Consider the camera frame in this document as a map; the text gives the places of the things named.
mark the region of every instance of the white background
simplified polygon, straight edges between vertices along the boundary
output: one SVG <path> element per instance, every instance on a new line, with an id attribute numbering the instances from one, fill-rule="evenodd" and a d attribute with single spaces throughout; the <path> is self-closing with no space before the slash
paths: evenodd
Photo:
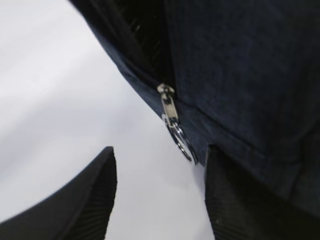
<path id="1" fill-rule="evenodd" d="M 214 238 L 203 168 L 188 164 L 76 10 L 0 0 L 0 222 L 57 191 L 105 146 L 118 174 L 108 240 Z"/>

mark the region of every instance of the metal ring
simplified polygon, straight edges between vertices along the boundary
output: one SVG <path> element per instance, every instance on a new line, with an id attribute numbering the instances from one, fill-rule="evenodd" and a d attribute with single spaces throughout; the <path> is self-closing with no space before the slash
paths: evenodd
<path id="1" fill-rule="evenodd" d="M 169 127 L 168 118 L 165 114 L 162 115 L 162 119 L 165 122 L 165 126 L 168 129 L 172 139 L 174 140 L 175 144 L 178 146 L 180 151 L 186 157 L 188 161 L 190 161 L 194 166 L 198 164 L 198 158 L 196 153 L 190 144 L 186 134 L 179 126 L 179 123 L 175 119 L 170 119 L 170 123 L 173 127 Z"/>

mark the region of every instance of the zipper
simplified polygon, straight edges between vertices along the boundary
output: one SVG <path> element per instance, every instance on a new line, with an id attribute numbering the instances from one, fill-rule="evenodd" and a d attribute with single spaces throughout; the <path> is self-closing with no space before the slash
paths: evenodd
<path id="1" fill-rule="evenodd" d="M 174 102 L 175 90 L 164 83 L 157 87 L 157 91 L 161 95 L 161 102 L 163 106 L 162 120 L 165 123 L 173 141 L 181 150 L 186 159 L 194 166 L 198 164 L 198 158 L 195 151 L 190 144 L 185 132 L 180 127 L 179 116 Z"/>

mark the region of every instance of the metal zipper slider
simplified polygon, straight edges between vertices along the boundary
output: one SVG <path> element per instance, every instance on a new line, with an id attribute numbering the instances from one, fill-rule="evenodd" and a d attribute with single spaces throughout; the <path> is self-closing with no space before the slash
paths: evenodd
<path id="1" fill-rule="evenodd" d="M 171 137 L 186 159 L 188 159 L 193 165 L 197 165 L 198 159 L 195 151 L 184 131 L 180 127 L 179 117 L 173 98 L 175 90 L 164 83 L 160 84 L 157 87 L 157 90 L 161 94 L 161 102 L 164 110 L 162 120 L 164 121 L 166 128 L 169 130 Z"/>

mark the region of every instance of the dark blue fabric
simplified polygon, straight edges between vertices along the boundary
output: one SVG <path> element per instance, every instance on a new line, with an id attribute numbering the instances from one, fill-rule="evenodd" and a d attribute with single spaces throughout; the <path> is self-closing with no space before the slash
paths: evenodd
<path id="1" fill-rule="evenodd" d="M 319 9 L 316 0 L 165 1 L 176 107 L 200 162 L 215 144 L 276 195 L 320 217 Z M 160 115 L 155 87 L 84 16 Z"/>

